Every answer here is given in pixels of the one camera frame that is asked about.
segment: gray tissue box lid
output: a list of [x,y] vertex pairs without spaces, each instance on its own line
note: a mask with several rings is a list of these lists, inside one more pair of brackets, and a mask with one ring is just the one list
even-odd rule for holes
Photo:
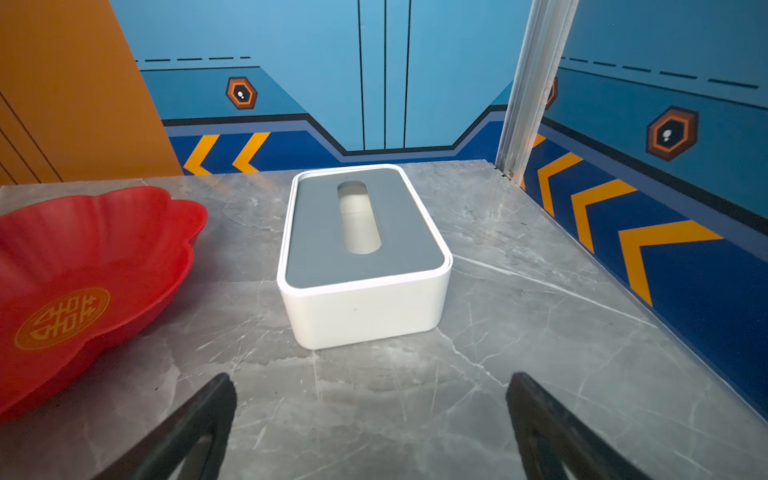
[[[344,246],[338,186],[365,183],[382,246],[358,255]],[[295,288],[421,272],[445,262],[400,173],[392,168],[308,177],[299,181],[286,281]]]

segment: tissue box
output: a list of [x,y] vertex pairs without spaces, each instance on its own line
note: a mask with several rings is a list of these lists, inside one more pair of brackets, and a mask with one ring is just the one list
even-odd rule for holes
[[307,349],[435,328],[453,256],[396,165],[293,178],[277,285]]

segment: dashed line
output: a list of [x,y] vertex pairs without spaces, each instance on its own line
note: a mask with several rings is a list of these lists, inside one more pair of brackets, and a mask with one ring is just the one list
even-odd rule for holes
[[688,75],[684,73],[675,73],[673,71],[660,71],[659,75],[666,75],[668,77],[680,77],[680,78],[689,78],[690,80],[696,80],[698,77],[695,75]]
[[627,70],[644,71],[645,73],[650,73],[649,68],[630,67],[629,65],[623,65],[622,68],[626,68]]
[[[570,57],[568,60],[571,61],[578,61],[580,63],[589,63],[589,60],[584,60],[583,58],[575,58]],[[608,63],[606,61],[592,61],[595,65],[602,65],[603,67],[616,67],[617,65],[615,63]],[[650,68],[642,68],[642,67],[633,67],[631,65],[622,65],[621,66],[624,70],[632,70],[632,71],[642,71],[644,73],[651,73],[652,70]],[[691,74],[684,74],[684,73],[677,73],[675,71],[666,71],[662,70],[659,71],[659,75],[665,75],[668,77],[677,77],[677,78],[687,78],[688,80],[698,80],[699,77],[696,75]],[[745,84],[741,83],[740,81],[731,81],[731,80],[721,80],[719,78],[710,78],[707,80],[710,83],[716,83],[721,85],[728,85],[730,87],[740,87],[740,88],[749,88],[751,90],[756,90],[760,88],[759,85],[754,84]]]
[[716,83],[716,84],[730,85],[732,87],[752,88],[753,90],[756,90],[757,88],[760,87],[759,85],[743,84],[743,83],[739,83],[738,81],[730,81],[730,80],[718,80],[717,78],[710,78],[707,81],[711,81],[712,83]]

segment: blue wall panel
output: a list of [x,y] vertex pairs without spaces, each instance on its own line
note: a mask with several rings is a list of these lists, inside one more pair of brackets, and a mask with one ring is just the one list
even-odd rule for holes
[[758,1],[581,2],[561,66],[768,107],[766,18],[768,2]]
[[384,148],[384,0],[360,2],[366,150]]
[[[262,68],[154,70],[141,75],[163,120],[305,113]],[[230,77],[245,77],[256,88],[253,110],[237,110],[226,96]]]
[[509,84],[531,2],[412,3],[406,147],[450,145]]
[[260,66],[345,149],[362,150],[354,0],[111,4],[140,69]]
[[404,148],[410,2],[387,0],[386,5],[386,147]]
[[[672,105],[699,113],[699,139],[666,162],[646,152],[646,131]],[[545,117],[768,216],[768,110],[560,68]]]

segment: orange wall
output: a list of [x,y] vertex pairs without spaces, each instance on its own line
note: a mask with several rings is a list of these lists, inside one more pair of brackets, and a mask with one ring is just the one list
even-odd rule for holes
[[108,0],[0,2],[0,184],[182,175]]

